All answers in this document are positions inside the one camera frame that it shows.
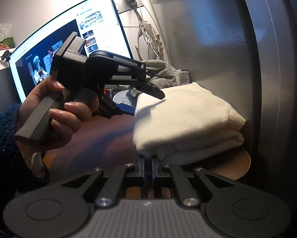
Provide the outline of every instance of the monitor screen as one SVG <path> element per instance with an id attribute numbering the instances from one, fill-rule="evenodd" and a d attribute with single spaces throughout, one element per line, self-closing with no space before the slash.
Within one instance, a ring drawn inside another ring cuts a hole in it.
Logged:
<path id="1" fill-rule="evenodd" d="M 41 27 L 11 54 L 9 65 L 21 102 L 49 76 L 54 54 L 73 31 L 87 40 L 83 55 L 100 49 L 132 58 L 113 0 L 86 0 Z"/>

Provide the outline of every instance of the round pad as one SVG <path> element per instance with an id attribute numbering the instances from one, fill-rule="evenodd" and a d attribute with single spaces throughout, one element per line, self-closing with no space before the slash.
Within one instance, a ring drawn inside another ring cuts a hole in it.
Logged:
<path id="1" fill-rule="evenodd" d="M 213 226 L 235 238 L 272 238 L 282 234 L 291 220 L 286 203 L 274 195 L 248 187 L 218 189 L 206 206 Z"/>
<path id="2" fill-rule="evenodd" d="M 240 200 L 233 204 L 233 212 L 246 220 L 259 220 L 267 216 L 269 207 L 257 200 Z"/>
<path id="3" fill-rule="evenodd" d="M 26 214 L 33 220 L 48 221 L 58 217 L 62 213 L 62 204 L 54 200 L 40 200 L 30 203 L 26 208 Z"/>
<path id="4" fill-rule="evenodd" d="M 66 237 L 88 217 L 88 204 L 66 187 L 26 193 L 9 202 L 3 212 L 6 226 L 21 238 Z"/>

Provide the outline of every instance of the white sweater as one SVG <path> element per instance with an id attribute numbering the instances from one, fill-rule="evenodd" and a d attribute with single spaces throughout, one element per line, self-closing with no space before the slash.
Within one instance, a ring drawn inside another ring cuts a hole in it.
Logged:
<path id="1" fill-rule="evenodd" d="M 244 142 L 245 119 L 197 83 L 162 89 L 165 99 L 138 97 L 133 142 L 140 154 L 186 165 Z"/>

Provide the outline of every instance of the wooden desk surface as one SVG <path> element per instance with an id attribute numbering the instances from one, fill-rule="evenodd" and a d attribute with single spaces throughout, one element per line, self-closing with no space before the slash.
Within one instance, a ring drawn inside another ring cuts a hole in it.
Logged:
<path id="1" fill-rule="evenodd" d="M 83 124 L 61 149 L 48 151 L 44 162 L 56 182 L 95 167 L 112 171 L 126 163 L 136 163 L 133 145 L 134 117 L 117 115 L 111 119 L 95 116 Z"/>
<path id="2" fill-rule="evenodd" d="M 138 153 L 133 145 L 134 117 L 117 115 L 111 119 L 95 116 L 83 124 L 69 144 L 48 151 L 45 163 L 51 182 L 74 176 L 95 167 L 111 172 L 118 165 L 136 163 Z M 249 170 L 251 159 L 242 148 L 230 149 L 196 163 L 222 176 L 237 180 Z"/>

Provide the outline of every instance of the knit fabric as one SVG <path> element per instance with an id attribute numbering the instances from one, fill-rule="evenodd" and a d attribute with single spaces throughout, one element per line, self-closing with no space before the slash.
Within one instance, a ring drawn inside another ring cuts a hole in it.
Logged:
<path id="1" fill-rule="evenodd" d="M 138 97 L 133 142 L 140 154 L 187 165 L 241 146 L 245 119 L 197 83 L 162 89 L 165 99 Z"/>
<path id="2" fill-rule="evenodd" d="M 20 106 L 16 104 L 0 114 L 0 218 L 4 206 L 16 193 L 43 187 L 50 179 L 45 165 L 45 177 L 35 176 L 16 145 L 15 125 Z"/>
<path id="3" fill-rule="evenodd" d="M 176 70 L 169 63 L 162 60 L 143 61 L 146 65 L 146 81 L 159 89 L 190 84 L 189 74 L 186 71 Z M 130 94 L 138 97 L 142 92 L 129 87 Z"/>

